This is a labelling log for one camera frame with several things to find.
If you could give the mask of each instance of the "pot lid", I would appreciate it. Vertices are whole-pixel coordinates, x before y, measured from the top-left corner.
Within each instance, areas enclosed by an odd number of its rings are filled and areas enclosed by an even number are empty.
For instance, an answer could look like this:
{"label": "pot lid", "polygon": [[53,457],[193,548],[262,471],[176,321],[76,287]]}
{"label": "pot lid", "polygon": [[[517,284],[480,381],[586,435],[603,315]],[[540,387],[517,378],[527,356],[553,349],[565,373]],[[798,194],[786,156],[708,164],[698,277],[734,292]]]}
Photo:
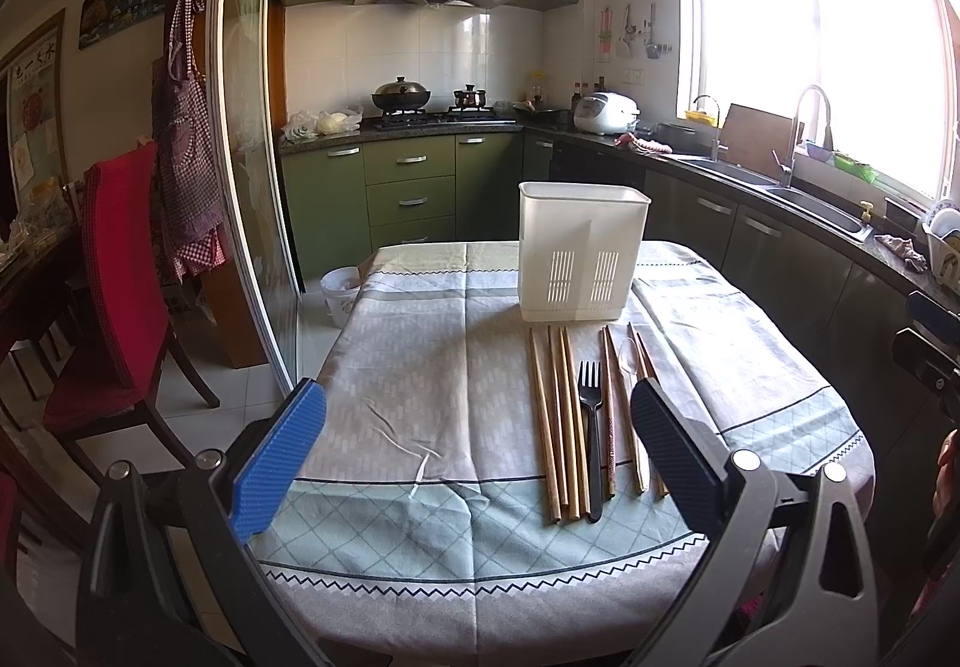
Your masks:
{"label": "pot lid", "polygon": [[398,76],[395,82],[388,82],[376,88],[374,95],[397,95],[405,92],[427,92],[427,88],[419,82],[408,82],[406,77]]}

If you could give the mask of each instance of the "checkered apron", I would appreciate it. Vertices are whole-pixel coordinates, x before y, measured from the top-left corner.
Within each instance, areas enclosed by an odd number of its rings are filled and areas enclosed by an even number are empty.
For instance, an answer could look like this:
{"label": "checkered apron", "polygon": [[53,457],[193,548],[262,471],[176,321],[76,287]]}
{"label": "checkered apron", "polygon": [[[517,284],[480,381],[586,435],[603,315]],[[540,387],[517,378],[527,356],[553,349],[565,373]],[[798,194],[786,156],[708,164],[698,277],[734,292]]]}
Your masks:
{"label": "checkered apron", "polygon": [[223,207],[203,78],[193,54],[203,0],[176,0],[164,57],[154,62],[152,113],[163,249],[176,278],[222,264]]}

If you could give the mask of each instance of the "rice cooker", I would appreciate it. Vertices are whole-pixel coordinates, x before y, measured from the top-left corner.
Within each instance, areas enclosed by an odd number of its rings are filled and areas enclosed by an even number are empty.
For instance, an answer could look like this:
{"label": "rice cooker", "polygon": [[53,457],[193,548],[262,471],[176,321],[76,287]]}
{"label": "rice cooker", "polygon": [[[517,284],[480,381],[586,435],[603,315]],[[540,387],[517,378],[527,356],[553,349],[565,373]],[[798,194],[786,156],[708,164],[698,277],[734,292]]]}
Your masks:
{"label": "rice cooker", "polygon": [[640,108],[626,95],[615,92],[594,92],[584,95],[573,112],[573,124],[579,131],[598,133],[626,133],[632,130],[640,116]]}

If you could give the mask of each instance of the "gas stove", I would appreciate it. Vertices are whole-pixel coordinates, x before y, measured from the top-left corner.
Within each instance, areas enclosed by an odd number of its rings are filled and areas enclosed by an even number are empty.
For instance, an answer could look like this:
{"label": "gas stove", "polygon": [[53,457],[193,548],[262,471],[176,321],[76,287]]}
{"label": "gas stove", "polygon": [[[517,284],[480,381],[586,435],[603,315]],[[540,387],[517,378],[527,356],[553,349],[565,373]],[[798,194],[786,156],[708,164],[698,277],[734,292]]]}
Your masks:
{"label": "gas stove", "polygon": [[451,106],[446,112],[426,112],[412,109],[410,112],[384,112],[381,117],[367,120],[378,131],[404,131],[410,128],[430,128],[439,125],[512,125],[515,120],[501,117],[492,109],[460,109]]}

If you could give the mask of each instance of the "blue gripper pad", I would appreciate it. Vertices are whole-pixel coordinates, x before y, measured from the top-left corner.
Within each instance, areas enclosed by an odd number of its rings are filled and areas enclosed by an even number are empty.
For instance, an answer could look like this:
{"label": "blue gripper pad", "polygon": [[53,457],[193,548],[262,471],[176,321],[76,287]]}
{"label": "blue gripper pad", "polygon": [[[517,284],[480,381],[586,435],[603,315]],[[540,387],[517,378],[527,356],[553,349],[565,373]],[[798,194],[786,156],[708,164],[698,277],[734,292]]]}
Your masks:
{"label": "blue gripper pad", "polygon": [[642,379],[630,398],[630,416],[683,520],[712,539],[723,531],[727,449],[709,428],[690,420],[652,379]]}
{"label": "blue gripper pad", "polygon": [[267,435],[233,481],[230,526],[241,545],[266,531],[306,454],[323,430],[326,394],[304,378],[287,397]]}

